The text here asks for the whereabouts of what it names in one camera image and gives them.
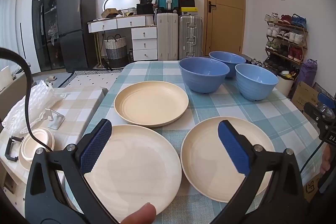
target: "white curtain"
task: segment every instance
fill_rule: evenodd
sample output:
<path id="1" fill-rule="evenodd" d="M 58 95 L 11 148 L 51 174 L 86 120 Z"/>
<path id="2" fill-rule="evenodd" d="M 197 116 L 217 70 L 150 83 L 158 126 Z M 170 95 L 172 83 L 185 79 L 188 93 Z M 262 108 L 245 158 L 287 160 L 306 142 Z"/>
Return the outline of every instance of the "white curtain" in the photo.
<path id="1" fill-rule="evenodd" d="M 21 0 L 0 0 L 0 47 L 8 48 L 24 56 L 21 40 L 18 40 L 21 37 L 20 29 L 18 29 L 20 25 L 17 24 L 21 20 L 21 13 L 18 13 L 20 4 Z M 14 63 L 0 59 L 0 70 L 8 65 L 12 66 Z"/>

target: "white slipper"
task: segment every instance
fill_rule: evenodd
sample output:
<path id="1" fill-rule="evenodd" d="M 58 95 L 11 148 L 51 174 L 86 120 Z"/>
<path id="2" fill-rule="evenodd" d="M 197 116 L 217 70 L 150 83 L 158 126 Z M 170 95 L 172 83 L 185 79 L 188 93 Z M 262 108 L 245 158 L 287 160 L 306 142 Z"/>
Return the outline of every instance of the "white slipper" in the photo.
<path id="1" fill-rule="evenodd" d="M 56 76 L 49 75 L 49 77 L 46 79 L 46 81 L 51 82 L 51 81 L 55 81 L 56 79 L 57 79 Z"/>

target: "blue checkered tablecloth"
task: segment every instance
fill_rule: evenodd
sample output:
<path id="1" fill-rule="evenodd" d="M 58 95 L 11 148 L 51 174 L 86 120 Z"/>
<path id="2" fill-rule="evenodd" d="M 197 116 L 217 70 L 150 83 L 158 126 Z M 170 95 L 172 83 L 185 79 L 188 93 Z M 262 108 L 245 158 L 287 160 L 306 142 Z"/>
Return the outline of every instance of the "blue checkered tablecloth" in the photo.
<path id="1" fill-rule="evenodd" d="M 293 149 L 299 167 L 303 166 L 320 143 L 315 128 L 277 90 L 274 89 L 265 100 L 252 102 L 242 97 L 234 80 L 226 80 L 216 92 L 198 94 L 184 85 L 178 61 L 139 61 L 127 65 L 105 96 L 85 134 L 90 133 L 103 118 L 110 120 L 112 125 L 126 124 L 115 112 L 113 103 L 116 95 L 129 85 L 153 80 L 173 83 L 185 90 L 189 97 L 189 106 L 181 118 L 164 127 L 154 128 L 173 145 L 178 154 L 188 131 L 199 122 L 216 116 L 237 117 L 254 123 L 268 135 L 276 152 Z M 303 184 L 318 173 L 320 155 L 319 151 L 303 172 Z M 79 208 L 68 185 L 66 189 L 70 199 Z M 263 193 L 256 196 L 249 211 L 258 207 L 262 197 Z M 200 194 L 183 175 L 177 196 L 168 208 L 157 215 L 155 223 L 208 224 L 225 205 Z"/>

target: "blue bowl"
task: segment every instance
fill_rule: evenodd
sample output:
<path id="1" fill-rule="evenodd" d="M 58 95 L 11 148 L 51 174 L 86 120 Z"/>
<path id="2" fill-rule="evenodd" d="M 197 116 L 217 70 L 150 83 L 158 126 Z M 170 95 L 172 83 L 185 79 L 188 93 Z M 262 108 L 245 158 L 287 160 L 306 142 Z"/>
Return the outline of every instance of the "blue bowl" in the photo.
<path id="1" fill-rule="evenodd" d="M 193 91 L 210 93 L 218 90 L 230 69 L 224 63 L 204 57 L 189 57 L 179 62 L 182 79 Z"/>
<path id="2" fill-rule="evenodd" d="M 237 87 L 248 100 L 263 100 L 279 82 L 278 78 L 269 70 L 251 65 L 236 65 Z"/>
<path id="3" fill-rule="evenodd" d="M 236 76 L 235 66 L 237 64 L 244 64 L 246 62 L 246 59 L 244 57 L 241 57 L 240 55 L 237 54 L 233 54 L 231 52 L 210 52 L 209 56 L 211 59 L 221 61 L 224 64 L 228 65 L 228 67 L 230 68 L 230 72 L 226 77 L 235 77 Z"/>

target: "plaid tablecloth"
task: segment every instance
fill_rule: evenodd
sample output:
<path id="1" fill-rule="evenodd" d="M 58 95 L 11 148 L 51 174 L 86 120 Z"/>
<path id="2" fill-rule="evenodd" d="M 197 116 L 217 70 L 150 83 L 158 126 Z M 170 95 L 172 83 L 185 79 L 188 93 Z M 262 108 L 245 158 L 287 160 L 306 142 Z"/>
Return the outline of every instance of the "plaid tablecloth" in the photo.
<path id="1" fill-rule="evenodd" d="M 251 102 L 239 93 L 234 80 L 226 80 L 212 94 L 191 91 L 181 77 L 177 61 L 139 61 L 127 65 L 111 87 L 85 133 L 90 133 L 102 118 L 112 125 L 126 124 L 115 112 L 113 103 L 116 95 L 131 84 L 141 81 L 166 81 L 184 89 L 189 97 L 189 106 L 177 121 L 154 130 L 163 135 L 180 154 L 187 132 L 199 122 L 216 116 L 237 117 L 254 123 L 271 139 L 276 152 L 291 148 L 295 152 L 299 167 L 320 143 L 318 133 L 305 116 L 280 92 L 274 90 L 265 100 Z M 320 153 L 314 156 L 302 174 L 303 184 L 319 170 Z M 67 193 L 77 208 L 78 204 L 66 185 Z M 263 193 L 256 196 L 249 211 L 259 205 Z M 224 208 L 226 203 L 211 200 L 200 194 L 186 177 L 173 202 L 157 215 L 155 223 L 208 224 Z"/>
<path id="2" fill-rule="evenodd" d="M 56 92 L 67 93 L 68 95 L 61 101 L 52 106 L 55 110 L 65 116 L 65 120 L 58 130 L 49 129 L 55 136 L 54 150 L 62 150 L 70 143 L 78 143 L 82 138 L 85 129 L 96 112 L 98 106 L 104 99 L 106 91 L 100 87 L 80 87 L 80 88 L 63 88 L 55 89 Z M 49 120 L 42 120 L 35 124 L 32 129 L 47 128 Z M 28 180 L 29 172 L 17 162 L 6 159 L 5 150 L 8 139 L 11 137 L 5 128 L 0 133 L 0 159 L 6 170 L 14 180 L 23 181 L 25 184 Z M 11 156 L 18 155 L 20 142 L 14 142 L 11 147 Z M 64 183 L 63 173 L 59 173 L 61 182 Z"/>

